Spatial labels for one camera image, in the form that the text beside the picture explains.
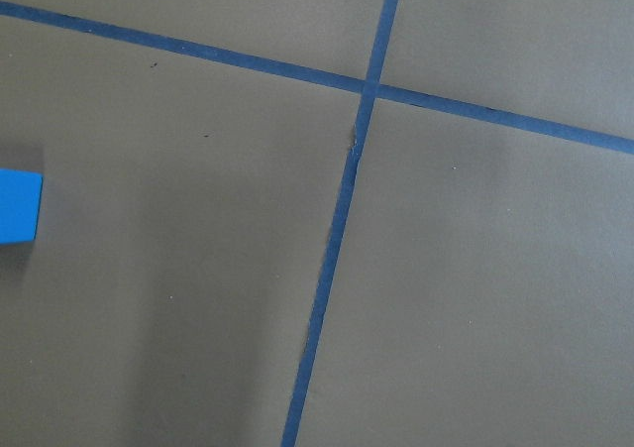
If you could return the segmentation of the blue wooden block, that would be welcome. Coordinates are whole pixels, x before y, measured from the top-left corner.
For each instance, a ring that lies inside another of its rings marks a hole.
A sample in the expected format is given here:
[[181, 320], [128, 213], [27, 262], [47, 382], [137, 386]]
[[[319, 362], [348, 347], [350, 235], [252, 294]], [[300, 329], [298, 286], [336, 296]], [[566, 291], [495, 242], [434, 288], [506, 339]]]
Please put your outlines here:
[[1, 169], [1, 244], [34, 241], [37, 235], [43, 176]]

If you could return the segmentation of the blue tape line lengthwise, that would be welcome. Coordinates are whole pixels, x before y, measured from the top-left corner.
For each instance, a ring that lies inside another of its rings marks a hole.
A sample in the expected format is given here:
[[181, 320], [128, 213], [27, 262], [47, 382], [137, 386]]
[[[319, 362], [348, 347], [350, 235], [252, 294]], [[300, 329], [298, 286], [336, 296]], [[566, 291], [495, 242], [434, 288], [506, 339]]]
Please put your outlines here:
[[382, 0], [366, 78], [362, 86], [353, 127], [353, 139], [348, 149], [342, 173], [324, 258], [308, 320], [305, 344], [298, 364], [292, 396], [281, 434], [281, 447], [293, 447], [296, 445], [398, 1]]

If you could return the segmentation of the blue tape line crosswise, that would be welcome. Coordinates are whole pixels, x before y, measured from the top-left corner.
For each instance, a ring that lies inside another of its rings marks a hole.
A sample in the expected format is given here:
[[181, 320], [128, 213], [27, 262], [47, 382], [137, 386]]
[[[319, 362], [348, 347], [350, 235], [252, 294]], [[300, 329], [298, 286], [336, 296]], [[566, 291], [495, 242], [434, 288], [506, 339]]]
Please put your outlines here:
[[[190, 56], [293, 80], [305, 81], [357, 94], [362, 92], [365, 85], [363, 80], [343, 74], [261, 56], [238, 53], [187, 40], [120, 27], [7, 1], [1, 3], [1, 15], [177, 55]], [[377, 87], [376, 96], [382, 100], [501, 125], [623, 154], [631, 155], [633, 153], [633, 140], [630, 138], [609, 135], [397, 86], [380, 84]]]

